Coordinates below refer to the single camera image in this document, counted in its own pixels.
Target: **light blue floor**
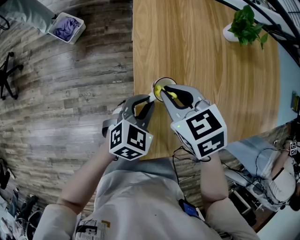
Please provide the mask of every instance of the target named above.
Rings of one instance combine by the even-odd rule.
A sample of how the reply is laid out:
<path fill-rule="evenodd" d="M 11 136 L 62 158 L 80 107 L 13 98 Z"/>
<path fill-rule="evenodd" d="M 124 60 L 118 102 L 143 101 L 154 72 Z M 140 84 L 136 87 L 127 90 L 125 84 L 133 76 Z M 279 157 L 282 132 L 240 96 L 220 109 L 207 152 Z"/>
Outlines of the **light blue floor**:
<path fill-rule="evenodd" d="M 280 61 L 280 102 L 277 126 L 283 125 L 297 117 L 291 109 L 292 92 L 300 95 L 300 67 L 278 43 Z"/>

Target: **white cube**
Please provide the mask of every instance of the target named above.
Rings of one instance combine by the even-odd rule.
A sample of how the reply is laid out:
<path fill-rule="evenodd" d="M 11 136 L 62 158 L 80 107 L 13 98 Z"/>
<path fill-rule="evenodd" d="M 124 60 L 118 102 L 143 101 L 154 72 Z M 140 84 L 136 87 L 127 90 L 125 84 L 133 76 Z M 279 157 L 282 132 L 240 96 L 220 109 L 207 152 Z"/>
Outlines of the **white cube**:
<path fill-rule="evenodd" d="M 171 128 L 198 159 L 227 145 L 227 126 L 215 104 L 186 119 L 172 122 Z"/>
<path fill-rule="evenodd" d="M 123 119 L 109 127 L 109 152 L 126 160 L 145 156 L 150 148 L 153 135 Z"/>

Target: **yellow object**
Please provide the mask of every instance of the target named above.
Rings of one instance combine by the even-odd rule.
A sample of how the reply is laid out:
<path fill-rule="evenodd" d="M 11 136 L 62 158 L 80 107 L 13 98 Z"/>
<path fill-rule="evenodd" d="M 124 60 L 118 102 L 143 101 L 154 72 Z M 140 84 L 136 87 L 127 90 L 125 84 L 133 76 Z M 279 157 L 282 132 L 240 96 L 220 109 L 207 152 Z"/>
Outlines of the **yellow object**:
<path fill-rule="evenodd" d="M 160 98 L 160 91 L 161 91 L 162 89 L 165 90 L 164 87 L 161 87 L 161 86 L 158 85 L 158 84 L 155 85 L 155 87 L 154 87 L 154 95 L 155 95 L 157 98 Z M 172 98 L 174 98 L 174 99 L 177 98 L 176 93 L 174 93 L 174 92 L 167 92 L 167 93 L 169 93 L 169 94 L 172 96 Z"/>

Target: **white wire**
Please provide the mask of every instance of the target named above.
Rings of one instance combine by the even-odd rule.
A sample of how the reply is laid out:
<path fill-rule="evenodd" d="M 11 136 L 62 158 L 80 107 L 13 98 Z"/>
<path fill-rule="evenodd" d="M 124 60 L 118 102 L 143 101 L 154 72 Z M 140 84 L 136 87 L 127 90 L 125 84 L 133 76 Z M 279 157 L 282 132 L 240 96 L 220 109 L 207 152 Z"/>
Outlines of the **white wire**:
<path fill-rule="evenodd" d="M 188 179 L 190 179 L 190 178 L 192 178 L 192 177 L 194 177 L 194 176 L 198 176 L 198 175 L 200 175 L 200 173 L 197 173 L 197 174 L 195 174 L 195 175 L 193 175 L 193 176 L 190 176 L 190 177 L 188 177 L 188 178 L 185 178 L 185 179 L 179 181 L 179 183 L 183 182 L 184 180 L 188 180 Z"/>

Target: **green plant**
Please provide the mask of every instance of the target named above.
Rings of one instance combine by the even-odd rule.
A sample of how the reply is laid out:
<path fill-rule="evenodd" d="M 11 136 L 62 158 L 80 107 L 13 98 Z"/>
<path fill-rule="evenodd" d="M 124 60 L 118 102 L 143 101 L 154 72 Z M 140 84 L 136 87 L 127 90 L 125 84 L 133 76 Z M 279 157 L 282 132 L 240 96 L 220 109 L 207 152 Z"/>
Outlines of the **green plant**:
<path fill-rule="evenodd" d="M 263 49 L 263 44 L 268 39 L 268 34 L 259 36 L 262 30 L 262 24 L 254 24 L 254 12 L 249 5 L 244 6 L 242 10 L 237 11 L 234 14 L 234 20 L 231 24 L 231 28 L 228 30 L 232 32 L 235 37 L 239 39 L 241 45 L 252 44 L 256 39 L 260 41 Z"/>

